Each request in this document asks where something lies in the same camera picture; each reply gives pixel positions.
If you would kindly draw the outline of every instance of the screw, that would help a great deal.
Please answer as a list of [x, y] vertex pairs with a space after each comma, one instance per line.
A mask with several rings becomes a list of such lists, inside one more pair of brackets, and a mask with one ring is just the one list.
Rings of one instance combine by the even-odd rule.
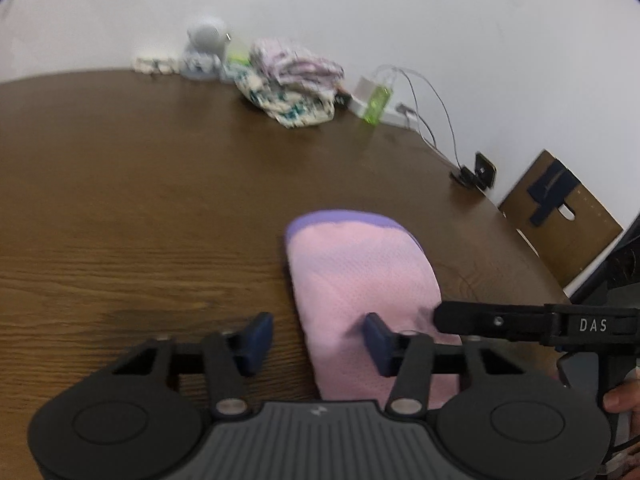
[[419, 400], [402, 397], [391, 402], [390, 407], [398, 415], [415, 415], [422, 409], [422, 403]]
[[222, 415], [242, 415], [248, 406], [242, 399], [222, 399], [216, 404], [216, 410]]

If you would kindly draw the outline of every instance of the stack of clothes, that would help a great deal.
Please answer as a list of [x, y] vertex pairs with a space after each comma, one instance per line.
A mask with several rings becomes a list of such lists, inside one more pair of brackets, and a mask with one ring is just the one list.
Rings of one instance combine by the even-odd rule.
[[251, 66], [236, 75], [236, 86], [253, 104], [287, 128], [334, 118], [334, 98], [344, 70], [306, 48], [283, 40], [258, 40]]

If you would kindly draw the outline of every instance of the purple border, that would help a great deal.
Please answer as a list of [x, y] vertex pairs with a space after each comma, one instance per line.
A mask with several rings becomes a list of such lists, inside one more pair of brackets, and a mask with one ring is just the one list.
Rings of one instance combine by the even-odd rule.
[[285, 231], [285, 241], [287, 245], [289, 245], [294, 235], [311, 225], [335, 222], [363, 222], [365, 224], [375, 225], [378, 227], [399, 229], [407, 233], [415, 244], [420, 247], [420, 250], [424, 254], [424, 250], [421, 247], [420, 242], [415, 239], [415, 236], [395, 220], [376, 213], [365, 213], [363, 211], [351, 211], [348, 209], [327, 209], [299, 216], [287, 226]]

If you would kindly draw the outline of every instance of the green bottle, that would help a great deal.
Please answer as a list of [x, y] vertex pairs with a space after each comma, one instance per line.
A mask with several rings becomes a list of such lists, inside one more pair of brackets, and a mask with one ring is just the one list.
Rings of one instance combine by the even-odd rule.
[[380, 117], [382, 117], [382, 112], [385, 111], [386, 104], [389, 102], [389, 99], [391, 99], [391, 94], [391, 88], [384, 85], [376, 86], [376, 89], [369, 98], [369, 103], [367, 103], [367, 109], [364, 110], [362, 119], [366, 123], [376, 126], [380, 122]]

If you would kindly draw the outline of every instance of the brown table surface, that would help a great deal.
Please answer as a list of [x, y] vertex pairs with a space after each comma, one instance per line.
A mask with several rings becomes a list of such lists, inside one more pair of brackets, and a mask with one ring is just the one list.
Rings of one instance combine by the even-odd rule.
[[[39, 478], [34, 410], [149, 336], [194, 340], [273, 312], [250, 400], [313, 397], [282, 245], [309, 211], [396, 219], [444, 298], [565, 301], [449, 170], [414, 132], [348, 112], [286, 130], [217, 83], [96, 72], [0, 86], [0, 478]], [[187, 393], [202, 402], [200, 386]]]

